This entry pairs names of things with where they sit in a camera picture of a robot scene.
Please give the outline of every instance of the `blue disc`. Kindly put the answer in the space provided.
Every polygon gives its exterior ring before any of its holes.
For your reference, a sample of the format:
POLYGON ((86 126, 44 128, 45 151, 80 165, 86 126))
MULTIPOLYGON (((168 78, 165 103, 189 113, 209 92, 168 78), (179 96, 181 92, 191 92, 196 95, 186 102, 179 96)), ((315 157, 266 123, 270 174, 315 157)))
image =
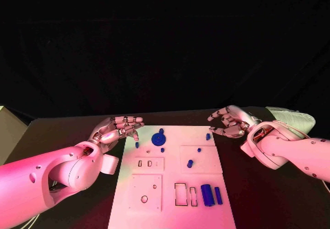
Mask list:
POLYGON ((156 146, 162 146, 166 143, 166 136, 162 133, 156 133, 152 137, 152 142, 156 146))

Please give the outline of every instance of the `rectangular hole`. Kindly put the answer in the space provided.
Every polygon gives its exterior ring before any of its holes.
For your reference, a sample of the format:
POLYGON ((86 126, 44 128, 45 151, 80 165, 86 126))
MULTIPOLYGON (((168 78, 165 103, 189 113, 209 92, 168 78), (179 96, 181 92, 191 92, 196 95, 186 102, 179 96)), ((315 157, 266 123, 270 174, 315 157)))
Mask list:
POLYGON ((192 200, 192 206, 198 207, 198 197, 196 197, 196 188, 191 187, 189 188, 191 191, 191 200, 192 200))
POLYGON ((175 184, 176 206, 188 206, 188 188, 185 183, 175 184))

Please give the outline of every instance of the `small blue piece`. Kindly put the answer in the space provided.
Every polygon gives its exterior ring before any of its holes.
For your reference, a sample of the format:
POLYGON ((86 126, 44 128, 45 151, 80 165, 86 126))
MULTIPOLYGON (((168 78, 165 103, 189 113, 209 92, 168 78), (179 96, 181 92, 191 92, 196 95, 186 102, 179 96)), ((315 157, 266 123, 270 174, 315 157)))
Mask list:
POLYGON ((221 195, 220 187, 215 187, 215 195, 217 195, 218 204, 222 204, 222 195, 221 195))
POLYGON ((163 129, 160 129, 160 132, 153 135, 152 142, 156 146, 162 146, 166 143, 166 136, 165 136, 163 129))
POLYGON ((192 168, 192 166, 194 166, 194 160, 189 160, 188 161, 188 167, 192 168))
POLYGON ((204 195, 204 200, 205 200, 205 206, 211 207, 215 205, 215 199, 214 199, 211 185, 209 184, 202 185, 201 189, 202 189, 202 195, 204 195))

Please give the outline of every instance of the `white robotic arm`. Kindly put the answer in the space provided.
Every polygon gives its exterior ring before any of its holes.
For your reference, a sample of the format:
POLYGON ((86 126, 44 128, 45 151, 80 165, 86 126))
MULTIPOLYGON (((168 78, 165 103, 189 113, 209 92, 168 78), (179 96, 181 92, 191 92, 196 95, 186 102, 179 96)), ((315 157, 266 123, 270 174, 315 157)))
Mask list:
POLYGON ((243 137, 247 131, 250 134, 241 149, 267 167, 279 169, 287 161, 292 161, 307 175, 330 182, 329 140, 302 139, 290 131, 287 124, 277 120, 261 122, 237 106, 222 108, 211 115, 209 121, 220 115, 224 115, 222 122, 227 128, 211 127, 211 131, 231 138, 243 137))
POLYGON ((143 118, 107 118, 88 141, 0 166, 0 229, 24 223, 94 184, 100 172, 114 174, 119 158, 104 154, 120 138, 139 140, 143 118))

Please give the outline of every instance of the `dark table surface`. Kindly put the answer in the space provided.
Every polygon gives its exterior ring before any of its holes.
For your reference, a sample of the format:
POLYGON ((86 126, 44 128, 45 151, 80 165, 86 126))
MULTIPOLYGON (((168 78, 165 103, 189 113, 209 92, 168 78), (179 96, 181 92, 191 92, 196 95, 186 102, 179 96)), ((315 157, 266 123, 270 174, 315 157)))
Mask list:
MULTIPOLYGON (((245 110, 264 121, 274 120, 266 108, 247 107, 245 110)), ((215 109, 135 115, 145 118, 146 125, 211 125, 207 119, 214 111, 215 109)), ((6 163, 86 141, 106 117, 109 116, 35 120, 6 163)), ((222 127, 220 119, 214 120, 212 126, 222 127)), ((237 228, 329 229, 330 194, 322 181, 309 177, 292 163, 279 170, 267 168, 241 151, 244 140, 215 135, 237 228)), ((119 158, 123 156, 124 141, 123 139, 110 151, 119 158)), ((119 173, 120 169, 114 175, 100 173, 93 186, 42 213, 32 228, 107 229, 119 173)))

